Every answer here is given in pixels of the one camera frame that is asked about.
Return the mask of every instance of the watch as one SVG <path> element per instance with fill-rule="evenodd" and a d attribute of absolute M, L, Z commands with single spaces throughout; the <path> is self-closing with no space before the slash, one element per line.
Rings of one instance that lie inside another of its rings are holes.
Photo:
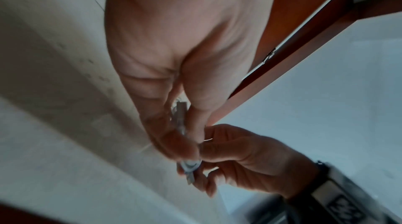
<path fill-rule="evenodd" d="M 286 200 L 295 223 L 386 224 L 381 206 L 340 170 L 317 162 L 315 180 L 299 195 Z"/>

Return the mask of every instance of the metal key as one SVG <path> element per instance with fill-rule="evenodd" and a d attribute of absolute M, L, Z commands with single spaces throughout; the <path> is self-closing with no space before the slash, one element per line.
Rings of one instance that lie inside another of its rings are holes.
<path fill-rule="evenodd" d="M 173 120 L 176 123 L 176 128 L 183 136 L 186 135 L 186 127 L 184 125 L 184 119 L 187 112 L 187 102 L 177 102 L 176 107 L 173 109 Z M 180 162 L 180 166 L 183 168 L 186 174 L 187 183 L 192 184 L 195 182 L 194 171 L 201 165 L 201 161 L 186 160 Z"/>

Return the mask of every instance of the human hand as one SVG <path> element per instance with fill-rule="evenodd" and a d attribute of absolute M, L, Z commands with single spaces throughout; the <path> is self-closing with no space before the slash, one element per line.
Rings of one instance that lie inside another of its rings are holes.
<path fill-rule="evenodd" d="M 280 141 L 259 136 L 235 126 L 220 124 L 205 128 L 200 145 L 201 166 L 195 171 L 194 186 L 210 197 L 220 184 L 290 198 L 301 192 L 318 175 L 315 164 Z M 179 175 L 184 171 L 177 166 Z M 206 177 L 203 172 L 212 170 Z"/>
<path fill-rule="evenodd" d="M 151 141 L 166 157 L 199 158 L 204 126 L 241 82 L 273 0 L 107 0 L 112 63 Z M 170 122 L 183 91 L 187 140 Z"/>

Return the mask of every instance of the person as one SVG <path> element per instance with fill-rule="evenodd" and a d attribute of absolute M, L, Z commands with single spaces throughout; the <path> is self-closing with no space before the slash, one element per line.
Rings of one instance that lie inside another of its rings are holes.
<path fill-rule="evenodd" d="M 250 69 L 272 3 L 107 0 L 105 31 L 111 61 L 153 145 L 176 162 L 203 160 L 193 183 L 200 191 L 212 197 L 218 185 L 228 183 L 280 194 L 304 213 L 314 209 L 308 215 L 322 213 L 318 223 L 333 223 L 328 220 L 336 214 L 336 223 L 359 223 L 368 218 L 363 214 L 368 211 L 359 211 L 342 189 L 332 190 L 335 201 L 328 205 L 322 197 L 315 195 L 312 201 L 306 196 L 334 181 L 324 165 L 270 137 L 230 125 L 205 127 Z M 172 103 L 183 91 L 191 102 L 186 137 L 170 121 Z M 184 173 L 180 166 L 178 173 Z M 317 202 L 326 211 L 317 210 Z M 356 209 L 355 215 L 345 214 L 350 209 Z"/>

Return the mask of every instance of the hand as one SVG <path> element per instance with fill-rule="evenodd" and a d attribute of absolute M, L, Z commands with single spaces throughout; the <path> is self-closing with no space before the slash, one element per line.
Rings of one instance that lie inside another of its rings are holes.
<path fill-rule="evenodd" d="M 151 141 L 166 157 L 199 158 L 204 126 L 253 61 L 273 0 L 107 0 L 112 63 Z M 185 91 L 187 140 L 170 123 Z"/>
<path fill-rule="evenodd" d="M 227 124 L 205 128 L 200 147 L 203 160 L 194 186 L 212 197 L 220 184 L 248 190 L 278 193 L 290 198 L 318 175 L 315 164 L 276 139 L 259 136 Z M 203 172 L 211 170 L 206 177 Z M 178 173 L 184 174 L 178 165 Z"/>

